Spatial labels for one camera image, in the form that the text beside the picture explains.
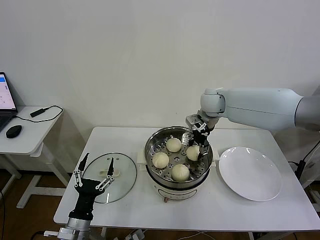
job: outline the glass lid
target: glass lid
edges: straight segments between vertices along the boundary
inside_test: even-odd
[[[137,178],[137,168],[132,159],[122,153],[106,153],[93,160],[83,173],[85,179],[102,181],[107,177],[113,158],[113,178],[104,193],[95,198],[96,203],[108,204],[122,199],[132,189]]]

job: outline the steamed bun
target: steamed bun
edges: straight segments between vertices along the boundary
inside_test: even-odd
[[[157,169],[164,169],[169,163],[169,157],[164,152],[157,152],[152,158],[152,163]]]
[[[184,182],[189,179],[189,169],[183,164],[177,164],[172,168],[171,176],[177,182]]]
[[[188,147],[188,149],[186,150],[186,156],[188,157],[188,159],[190,159],[191,161],[197,161],[198,160],[198,155],[199,155],[199,146],[197,145],[193,145]]]
[[[166,142],[165,146],[170,152],[176,153],[181,149],[181,141],[178,138],[173,137]]]

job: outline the laptop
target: laptop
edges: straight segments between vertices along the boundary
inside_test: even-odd
[[[0,72],[0,132],[17,113],[6,75],[4,72]]]

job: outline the robotic arm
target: robotic arm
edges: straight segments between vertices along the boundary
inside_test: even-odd
[[[205,140],[221,117],[269,131],[320,131],[320,96],[303,97],[287,88],[207,88],[200,102],[198,113],[185,119],[200,153],[206,153]]]
[[[107,176],[102,181],[83,178],[83,171],[87,163],[89,153],[85,155],[79,163],[78,169],[73,171],[74,188],[79,193],[74,210],[69,213],[69,220],[65,227],[61,227],[59,232],[45,231],[44,236],[56,236],[61,240],[87,240],[90,234],[90,223],[94,218],[95,198],[105,192],[113,181],[114,158],[108,168]]]

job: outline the white robotic arm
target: white robotic arm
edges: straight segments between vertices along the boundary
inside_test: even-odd
[[[270,131],[301,127],[320,130],[320,96],[303,97],[287,88],[207,88],[201,110],[186,118],[213,129],[220,117]]]

